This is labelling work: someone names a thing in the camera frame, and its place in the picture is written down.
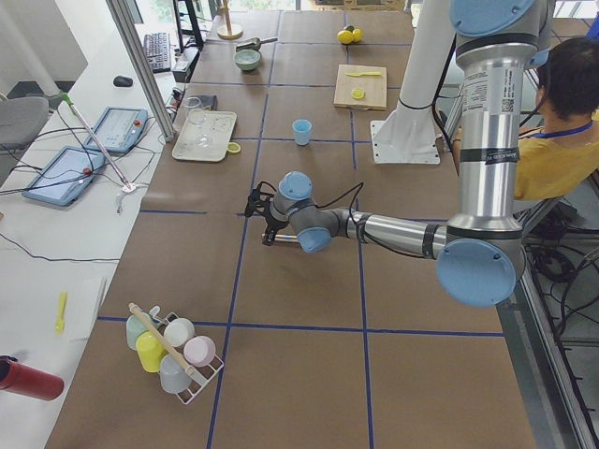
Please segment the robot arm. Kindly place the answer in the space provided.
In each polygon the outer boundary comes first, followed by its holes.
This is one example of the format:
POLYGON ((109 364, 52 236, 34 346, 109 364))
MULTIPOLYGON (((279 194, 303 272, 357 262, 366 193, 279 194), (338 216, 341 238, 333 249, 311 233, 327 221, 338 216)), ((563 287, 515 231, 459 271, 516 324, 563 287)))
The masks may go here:
POLYGON ((310 178, 284 175, 255 189, 245 212, 266 220, 263 241, 291 227, 306 253, 338 236, 432 259, 457 301, 491 307, 510 297, 524 268, 513 215, 524 72, 548 58, 550 1, 427 1, 417 24, 397 107, 372 124, 378 164, 433 163, 434 98, 448 61, 462 70, 459 207, 446 224, 423 224, 314 203, 310 178))

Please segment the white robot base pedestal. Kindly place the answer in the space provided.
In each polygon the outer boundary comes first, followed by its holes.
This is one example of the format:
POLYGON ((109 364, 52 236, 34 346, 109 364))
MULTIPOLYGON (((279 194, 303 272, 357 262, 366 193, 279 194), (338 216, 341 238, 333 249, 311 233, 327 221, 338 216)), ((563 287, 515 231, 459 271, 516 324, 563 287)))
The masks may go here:
POLYGON ((449 9, 443 0, 422 4, 397 107, 385 120, 371 122, 376 164, 440 163, 432 113, 454 51, 449 9))

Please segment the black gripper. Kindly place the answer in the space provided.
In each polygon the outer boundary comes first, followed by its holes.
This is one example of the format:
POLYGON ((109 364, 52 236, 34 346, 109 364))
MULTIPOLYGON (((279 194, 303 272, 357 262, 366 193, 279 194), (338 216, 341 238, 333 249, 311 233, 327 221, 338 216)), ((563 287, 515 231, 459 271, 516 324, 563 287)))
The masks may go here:
POLYGON ((276 239, 276 234, 289 226, 289 220, 284 213, 278 211, 273 205, 265 208, 264 216, 267 227, 262 234, 261 242, 266 246, 271 246, 276 239))

